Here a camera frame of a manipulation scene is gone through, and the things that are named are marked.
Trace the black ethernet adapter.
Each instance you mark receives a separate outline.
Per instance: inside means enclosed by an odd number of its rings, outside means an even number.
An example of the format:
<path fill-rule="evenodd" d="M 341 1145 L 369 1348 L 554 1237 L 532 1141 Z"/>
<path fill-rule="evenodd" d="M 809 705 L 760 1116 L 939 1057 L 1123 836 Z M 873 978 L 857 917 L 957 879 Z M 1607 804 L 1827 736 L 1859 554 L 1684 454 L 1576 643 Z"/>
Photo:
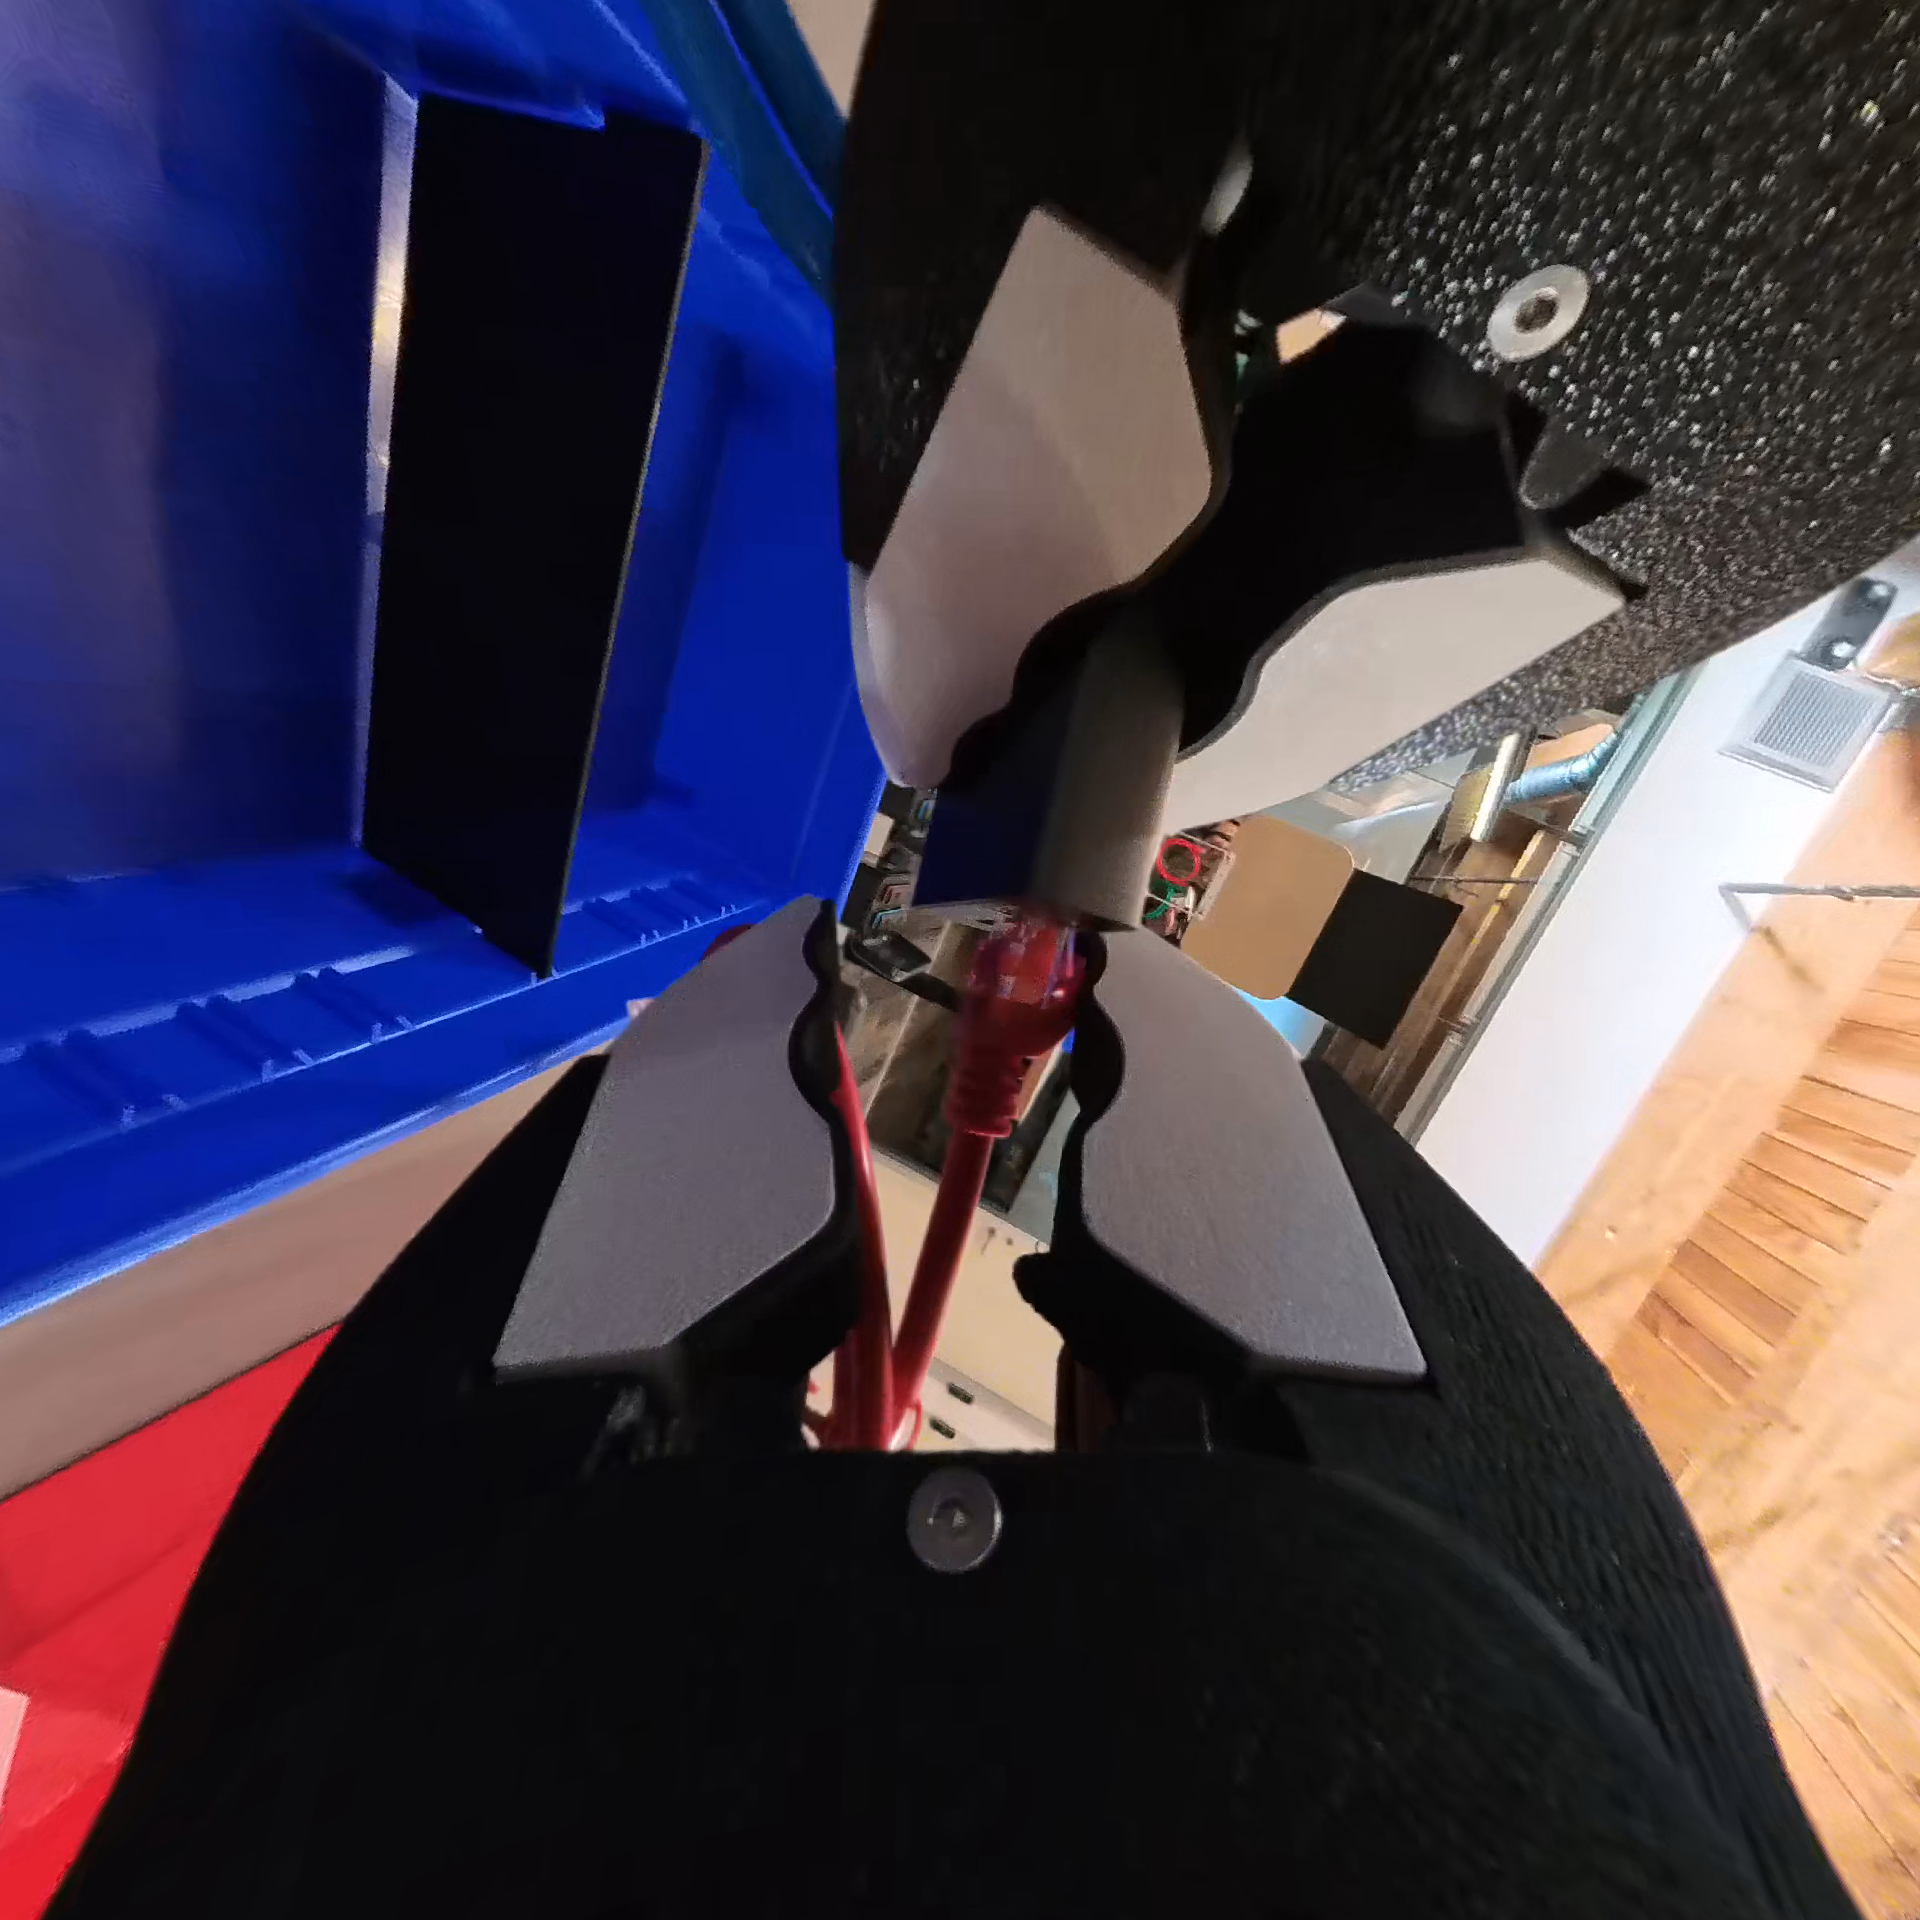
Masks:
<path fill-rule="evenodd" d="M 1143 906 L 1188 693 L 1141 606 L 957 736 L 913 906 L 1003 927 L 1123 930 Z"/>

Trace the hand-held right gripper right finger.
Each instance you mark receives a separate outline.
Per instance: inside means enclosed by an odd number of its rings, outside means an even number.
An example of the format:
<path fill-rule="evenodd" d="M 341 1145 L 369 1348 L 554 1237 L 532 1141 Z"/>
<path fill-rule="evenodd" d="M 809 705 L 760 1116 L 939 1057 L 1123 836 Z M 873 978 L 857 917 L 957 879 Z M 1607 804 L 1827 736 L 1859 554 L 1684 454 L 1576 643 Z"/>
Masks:
<path fill-rule="evenodd" d="M 1054 1453 L 1331 1453 L 1432 1351 L 1292 1046 L 1181 947 L 1094 941 L 1047 1245 Z"/>

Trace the white wall air vent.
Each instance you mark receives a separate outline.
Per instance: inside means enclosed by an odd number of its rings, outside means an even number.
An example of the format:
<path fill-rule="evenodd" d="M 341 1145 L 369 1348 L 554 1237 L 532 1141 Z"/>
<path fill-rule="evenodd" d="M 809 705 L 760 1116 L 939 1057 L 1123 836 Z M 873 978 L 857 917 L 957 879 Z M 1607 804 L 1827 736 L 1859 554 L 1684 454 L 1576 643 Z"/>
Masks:
<path fill-rule="evenodd" d="M 1892 714 L 1901 685 L 1783 655 L 1720 756 L 1774 779 L 1834 793 Z"/>

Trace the black wall panel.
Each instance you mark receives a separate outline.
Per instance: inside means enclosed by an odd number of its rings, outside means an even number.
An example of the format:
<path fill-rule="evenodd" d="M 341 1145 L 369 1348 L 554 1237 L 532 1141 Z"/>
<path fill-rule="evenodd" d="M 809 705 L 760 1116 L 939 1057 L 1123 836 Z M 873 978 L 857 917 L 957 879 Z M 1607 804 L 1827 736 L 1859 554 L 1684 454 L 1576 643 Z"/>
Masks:
<path fill-rule="evenodd" d="M 1353 871 L 1305 947 L 1287 1000 L 1331 1024 L 1353 1046 L 1392 1046 L 1461 906 Z"/>

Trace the blue storage bin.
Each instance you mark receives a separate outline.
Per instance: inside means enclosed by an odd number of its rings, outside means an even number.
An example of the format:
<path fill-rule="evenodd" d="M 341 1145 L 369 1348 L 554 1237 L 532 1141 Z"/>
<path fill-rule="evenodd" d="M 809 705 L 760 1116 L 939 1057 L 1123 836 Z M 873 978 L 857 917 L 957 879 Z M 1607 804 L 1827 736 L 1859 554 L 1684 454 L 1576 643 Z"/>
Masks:
<path fill-rule="evenodd" d="M 838 64 L 803 4 L 9 4 L 9 1329 L 851 894 Z M 357 848 L 418 94 L 703 135 L 554 977 Z"/>

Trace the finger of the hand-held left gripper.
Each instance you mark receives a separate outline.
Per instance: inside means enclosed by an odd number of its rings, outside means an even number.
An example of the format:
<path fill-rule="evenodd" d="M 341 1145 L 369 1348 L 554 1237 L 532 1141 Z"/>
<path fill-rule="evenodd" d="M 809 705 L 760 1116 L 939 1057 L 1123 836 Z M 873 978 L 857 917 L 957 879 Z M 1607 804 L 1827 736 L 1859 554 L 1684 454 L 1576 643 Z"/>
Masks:
<path fill-rule="evenodd" d="M 1156 580 L 1188 697 L 1158 827 L 1300 804 L 1625 606 L 1522 500 L 1505 389 L 1420 331 L 1323 331 L 1231 442 L 1181 336 L 1141 382 L 1206 505 Z"/>
<path fill-rule="evenodd" d="M 1135 589 L 1206 488 L 1172 286 L 1039 208 L 874 561 L 851 569 L 851 660 L 883 772 L 939 790 L 1028 643 Z"/>

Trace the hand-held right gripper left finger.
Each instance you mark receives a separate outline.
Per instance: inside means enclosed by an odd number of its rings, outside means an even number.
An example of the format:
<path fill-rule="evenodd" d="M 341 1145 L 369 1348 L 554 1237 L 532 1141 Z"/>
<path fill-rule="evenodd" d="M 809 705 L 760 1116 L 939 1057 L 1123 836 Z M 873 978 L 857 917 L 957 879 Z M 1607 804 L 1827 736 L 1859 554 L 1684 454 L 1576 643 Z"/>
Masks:
<path fill-rule="evenodd" d="M 838 1092 L 838 906 L 788 895 L 607 1046 L 487 1382 L 607 1387 L 645 1453 L 809 1453 L 809 1377 L 863 1312 Z"/>

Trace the red storage bin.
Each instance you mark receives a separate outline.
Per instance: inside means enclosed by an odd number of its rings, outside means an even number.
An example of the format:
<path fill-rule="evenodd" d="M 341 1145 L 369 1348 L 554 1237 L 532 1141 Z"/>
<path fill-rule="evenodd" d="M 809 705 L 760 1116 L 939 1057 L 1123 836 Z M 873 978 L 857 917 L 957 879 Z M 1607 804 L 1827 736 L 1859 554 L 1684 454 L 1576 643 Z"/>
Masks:
<path fill-rule="evenodd" d="M 0 1912 L 75 1863 L 205 1537 L 331 1329 L 0 1506 Z"/>

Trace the silver ribbed air duct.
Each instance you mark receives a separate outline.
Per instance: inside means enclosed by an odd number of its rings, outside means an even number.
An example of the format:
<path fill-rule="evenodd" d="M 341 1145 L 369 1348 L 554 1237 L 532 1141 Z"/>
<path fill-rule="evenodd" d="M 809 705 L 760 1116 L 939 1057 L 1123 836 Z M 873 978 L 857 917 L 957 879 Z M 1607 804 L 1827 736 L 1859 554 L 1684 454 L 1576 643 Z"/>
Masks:
<path fill-rule="evenodd" d="M 1613 760 L 1613 747 L 1625 747 L 1625 722 L 1592 729 L 1582 756 L 1522 769 L 1505 779 L 1505 810 L 1549 810 L 1549 804 L 1588 793 L 1600 779 L 1600 769 Z"/>

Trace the black plastic bin divider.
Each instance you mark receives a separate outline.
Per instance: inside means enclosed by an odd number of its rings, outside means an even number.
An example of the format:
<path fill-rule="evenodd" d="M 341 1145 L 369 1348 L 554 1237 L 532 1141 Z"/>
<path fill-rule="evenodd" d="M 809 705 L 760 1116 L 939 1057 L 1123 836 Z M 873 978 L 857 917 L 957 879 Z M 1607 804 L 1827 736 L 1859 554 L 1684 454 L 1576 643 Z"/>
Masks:
<path fill-rule="evenodd" d="M 554 977 L 703 135 L 418 94 L 357 848 Z"/>

